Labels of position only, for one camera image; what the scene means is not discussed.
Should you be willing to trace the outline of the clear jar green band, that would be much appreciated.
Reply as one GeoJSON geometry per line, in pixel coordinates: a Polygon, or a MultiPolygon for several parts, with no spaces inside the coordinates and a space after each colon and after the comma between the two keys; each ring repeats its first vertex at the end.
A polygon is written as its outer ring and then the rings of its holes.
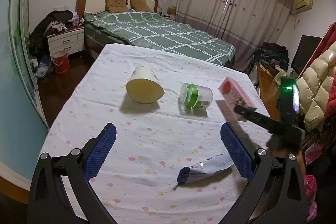
{"type": "Polygon", "coordinates": [[[210,88],[184,83],[179,93],[179,104],[187,109],[207,109],[214,99],[210,88]]]}

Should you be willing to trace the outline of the air conditioner unit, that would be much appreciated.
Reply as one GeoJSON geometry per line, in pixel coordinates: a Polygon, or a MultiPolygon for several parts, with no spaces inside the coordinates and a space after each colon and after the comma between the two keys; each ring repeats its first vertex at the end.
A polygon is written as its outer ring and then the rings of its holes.
{"type": "Polygon", "coordinates": [[[296,14],[310,10],[313,7],[313,0],[294,0],[293,10],[296,14]]]}

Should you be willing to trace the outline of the red bucket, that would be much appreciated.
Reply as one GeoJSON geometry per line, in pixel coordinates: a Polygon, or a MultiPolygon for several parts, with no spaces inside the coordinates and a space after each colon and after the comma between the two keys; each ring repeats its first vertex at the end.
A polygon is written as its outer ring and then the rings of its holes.
{"type": "Polygon", "coordinates": [[[54,53],[52,55],[52,62],[57,74],[67,73],[70,70],[68,52],[65,50],[54,53]]]}

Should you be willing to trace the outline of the white blue plastic pouch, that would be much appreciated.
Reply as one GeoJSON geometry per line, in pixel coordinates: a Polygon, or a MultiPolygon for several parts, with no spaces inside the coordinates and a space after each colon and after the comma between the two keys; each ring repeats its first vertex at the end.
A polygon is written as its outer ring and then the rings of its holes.
{"type": "Polygon", "coordinates": [[[228,153],[220,153],[192,166],[183,167],[177,176],[177,186],[200,181],[221,173],[234,165],[228,153]]]}

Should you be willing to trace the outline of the left brown pillow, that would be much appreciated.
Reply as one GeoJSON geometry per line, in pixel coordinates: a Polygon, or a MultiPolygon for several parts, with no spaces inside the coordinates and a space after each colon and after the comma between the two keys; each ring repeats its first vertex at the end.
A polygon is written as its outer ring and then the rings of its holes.
{"type": "Polygon", "coordinates": [[[106,9],[109,12],[128,12],[126,0],[105,0],[106,9]]]}

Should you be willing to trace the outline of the cream puffer jacket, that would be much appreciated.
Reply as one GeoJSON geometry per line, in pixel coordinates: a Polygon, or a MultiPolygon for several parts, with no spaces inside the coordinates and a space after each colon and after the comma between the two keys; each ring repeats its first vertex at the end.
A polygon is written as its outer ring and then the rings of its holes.
{"type": "Polygon", "coordinates": [[[319,130],[323,128],[324,114],[314,98],[321,86],[321,81],[326,77],[327,61],[329,65],[333,64],[333,55],[335,55],[335,44],[316,58],[296,81],[299,90],[299,110],[304,115],[303,122],[307,132],[311,132],[315,128],[319,130]]]}

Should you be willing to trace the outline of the pink white curtain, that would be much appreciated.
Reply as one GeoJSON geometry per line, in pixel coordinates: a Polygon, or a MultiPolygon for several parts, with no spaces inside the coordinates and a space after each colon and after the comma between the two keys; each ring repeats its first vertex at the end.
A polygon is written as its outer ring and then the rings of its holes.
{"type": "Polygon", "coordinates": [[[280,37],[294,0],[177,0],[177,22],[187,23],[235,46],[235,68],[243,71],[252,53],[280,37]]]}

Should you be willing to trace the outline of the right brown pillow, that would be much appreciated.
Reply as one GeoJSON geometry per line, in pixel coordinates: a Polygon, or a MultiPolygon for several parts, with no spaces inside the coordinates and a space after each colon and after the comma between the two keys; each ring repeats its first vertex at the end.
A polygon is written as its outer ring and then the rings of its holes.
{"type": "Polygon", "coordinates": [[[135,11],[151,12],[146,0],[130,0],[130,5],[135,11]]]}

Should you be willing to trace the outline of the red puffer jacket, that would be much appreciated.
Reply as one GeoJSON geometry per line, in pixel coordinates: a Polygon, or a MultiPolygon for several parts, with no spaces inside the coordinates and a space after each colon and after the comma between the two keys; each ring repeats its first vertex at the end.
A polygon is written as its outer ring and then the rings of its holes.
{"type": "MultiPolygon", "coordinates": [[[[320,57],[335,43],[335,23],[331,24],[319,43],[315,54],[320,57]]],[[[321,108],[324,114],[324,118],[327,119],[330,116],[335,115],[335,55],[332,57],[332,65],[327,61],[327,74],[321,81],[321,86],[315,96],[314,100],[321,108]]]]}

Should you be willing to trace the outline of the sliding wardrobe door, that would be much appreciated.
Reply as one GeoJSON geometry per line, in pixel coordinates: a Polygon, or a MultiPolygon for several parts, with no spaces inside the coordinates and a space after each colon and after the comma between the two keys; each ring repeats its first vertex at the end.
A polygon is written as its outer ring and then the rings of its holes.
{"type": "Polygon", "coordinates": [[[49,129],[29,54],[29,0],[1,0],[1,174],[30,180],[49,129]]]}

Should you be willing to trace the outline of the pink carton box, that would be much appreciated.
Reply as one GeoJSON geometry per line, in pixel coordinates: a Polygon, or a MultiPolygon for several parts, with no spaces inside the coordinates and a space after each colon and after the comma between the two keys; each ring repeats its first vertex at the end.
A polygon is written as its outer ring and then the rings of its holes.
{"type": "Polygon", "coordinates": [[[219,92],[222,98],[216,100],[216,103],[227,122],[246,121],[242,115],[234,111],[236,105],[247,108],[250,107],[252,110],[256,110],[254,103],[243,88],[230,77],[226,77],[223,81],[219,87],[219,92]]]}

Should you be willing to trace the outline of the white dotted table cloth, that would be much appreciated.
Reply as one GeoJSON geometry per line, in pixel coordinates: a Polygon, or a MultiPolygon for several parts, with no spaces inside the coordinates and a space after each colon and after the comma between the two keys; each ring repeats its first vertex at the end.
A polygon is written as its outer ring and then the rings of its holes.
{"type": "Polygon", "coordinates": [[[226,149],[220,137],[226,121],[216,102],[207,110],[181,109],[184,83],[208,87],[214,100],[230,77],[267,114],[247,75],[205,61],[146,48],[108,44],[52,124],[42,147],[66,155],[97,136],[107,123],[117,139],[91,185],[118,223],[218,223],[246,185],[235,167],[191,186],[177,175],[226,149]],[[149,64],[165,93],[153,104],[130,99],[126,83],[139,65],[149,64]]]}

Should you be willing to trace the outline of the tissue box on nightstand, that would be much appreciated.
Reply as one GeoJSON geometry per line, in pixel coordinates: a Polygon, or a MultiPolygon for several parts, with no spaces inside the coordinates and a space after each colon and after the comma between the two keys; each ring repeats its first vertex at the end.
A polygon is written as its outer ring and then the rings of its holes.
{"type": "Polygon", "coordinates": [[[167,15],[173,15],[175,16],[176,15],[176,7],[175,6],[169,6],[167,8],[167,15]]]}

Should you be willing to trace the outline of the dark clothes pile on cabinet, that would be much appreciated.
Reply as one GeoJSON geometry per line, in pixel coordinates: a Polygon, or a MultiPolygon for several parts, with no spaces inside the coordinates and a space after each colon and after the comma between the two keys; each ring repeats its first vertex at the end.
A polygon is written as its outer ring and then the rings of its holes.
{"type": "Polygon", "coordinates": [[[33,30],[29,36],[29,54],[42,61],[50,56],[47,36],[60,34],[75,26],[83,26],[84,19],[74,15],[70,10],[53,11],[49,13],[33,30]]]}

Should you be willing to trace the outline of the wooden bed headboard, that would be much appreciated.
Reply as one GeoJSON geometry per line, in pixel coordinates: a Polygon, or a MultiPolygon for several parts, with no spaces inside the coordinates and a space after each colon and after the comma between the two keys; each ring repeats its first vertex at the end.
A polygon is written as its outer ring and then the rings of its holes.
{"type": "Polygon", "coordinates": [[[84,14],[100,11],[126,12],[135,11],[158,11],[158,0],[77,0],[77,14],[84,18],[84,14]]]}

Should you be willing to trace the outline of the brown pillow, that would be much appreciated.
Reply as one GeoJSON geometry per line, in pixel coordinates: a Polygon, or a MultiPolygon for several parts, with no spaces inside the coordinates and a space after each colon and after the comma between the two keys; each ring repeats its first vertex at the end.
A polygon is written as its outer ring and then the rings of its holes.
{"type": "Polygon", "coordinates": [[[151,12],[146,0],[130,0],[130,5],[135,11],[151,12]]]}
{"type": "Polygon", "coordinates": [[[106,9],[109,12],[128,12],[126,0],[105,0],[106,9]]]}

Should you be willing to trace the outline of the black monitor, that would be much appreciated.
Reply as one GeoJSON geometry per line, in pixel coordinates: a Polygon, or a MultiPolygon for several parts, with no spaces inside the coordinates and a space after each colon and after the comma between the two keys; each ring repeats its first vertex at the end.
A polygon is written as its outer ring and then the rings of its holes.
{"type": "Polygon", "coordinates": [[[291,69],[295,73],[299,75],[302,72],[321,40],[322,38],[316,36],[301,36],[297,51],[291,62],[291,69]]]}

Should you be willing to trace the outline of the green checked bed quilt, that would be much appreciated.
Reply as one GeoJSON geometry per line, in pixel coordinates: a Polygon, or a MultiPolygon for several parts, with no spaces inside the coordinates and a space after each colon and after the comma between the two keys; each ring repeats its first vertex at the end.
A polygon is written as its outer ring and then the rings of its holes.
{"type": "Polygon", "coordinates": [[[125,44],[176,53],[217,65],[234,61],[236,48],[189,24],[155,12],[84,13],[85,35],[100,46],[125,44]]]}

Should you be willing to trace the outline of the clothes pile on desk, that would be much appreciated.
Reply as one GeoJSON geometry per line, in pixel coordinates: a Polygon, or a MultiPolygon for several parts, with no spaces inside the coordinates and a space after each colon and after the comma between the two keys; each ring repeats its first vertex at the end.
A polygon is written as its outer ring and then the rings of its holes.
{"type": "Polygon", "coordinates": [[[248,67],[243,71],[249,75],[252,72],[256,63],[262,64],[264,67],[278,65],[285,72],[289,66],[289,52],[285,46],[280,46],[276,43],[264,42],[252,55],[252,59],[248,67]]]}

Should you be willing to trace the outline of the white bedside cabinet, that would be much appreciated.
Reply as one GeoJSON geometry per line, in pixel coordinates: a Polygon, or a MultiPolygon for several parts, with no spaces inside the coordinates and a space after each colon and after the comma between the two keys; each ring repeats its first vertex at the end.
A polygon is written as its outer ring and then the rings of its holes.
{"type": "Polygon", "coordinates": [[[84,27],[75,26],[60,34],[47,36],[50,56],[60,51],[67,51],[69,55],[84,50],[84,27]]]}

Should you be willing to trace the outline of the paper cup with dots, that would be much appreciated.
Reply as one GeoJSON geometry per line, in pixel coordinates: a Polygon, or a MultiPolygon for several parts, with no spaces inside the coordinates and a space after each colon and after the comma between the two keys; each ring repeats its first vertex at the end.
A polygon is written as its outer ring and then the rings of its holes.
{"type": "Polygon", "coordinates": [[[126,91],[131,99],[143,104],[156,102],[165,94],[152,66],[149,64],[141,64],[136,67],[126,83],[126,91]]]}

